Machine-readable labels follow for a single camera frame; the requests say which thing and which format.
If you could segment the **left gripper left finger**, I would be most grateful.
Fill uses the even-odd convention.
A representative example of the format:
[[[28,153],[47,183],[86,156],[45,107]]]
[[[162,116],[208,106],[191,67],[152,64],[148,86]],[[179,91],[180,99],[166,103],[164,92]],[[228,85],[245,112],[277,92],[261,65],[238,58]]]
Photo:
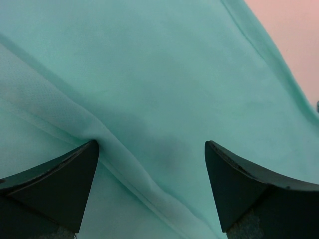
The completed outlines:
[[[0,180],[2,239],[74,239],[99,158],[92,140],[65,155]]]

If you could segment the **mint green t-shirt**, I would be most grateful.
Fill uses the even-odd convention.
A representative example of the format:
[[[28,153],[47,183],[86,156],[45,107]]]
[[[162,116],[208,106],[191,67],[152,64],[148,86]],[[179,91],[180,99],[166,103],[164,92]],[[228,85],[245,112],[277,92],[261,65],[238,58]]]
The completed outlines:
[[[1,176],[92,139],[81,239],[224,238],[208,140],[319,181],[319,115],[244,1],[1,1]]]

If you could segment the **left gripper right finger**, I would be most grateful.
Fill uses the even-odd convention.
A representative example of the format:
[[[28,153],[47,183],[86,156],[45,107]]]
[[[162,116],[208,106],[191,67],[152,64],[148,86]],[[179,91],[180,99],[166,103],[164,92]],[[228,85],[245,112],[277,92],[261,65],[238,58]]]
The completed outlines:
[[[319,187],[237,156],[214,141],[205,163],[221,229],[230,239],[316,239]]]

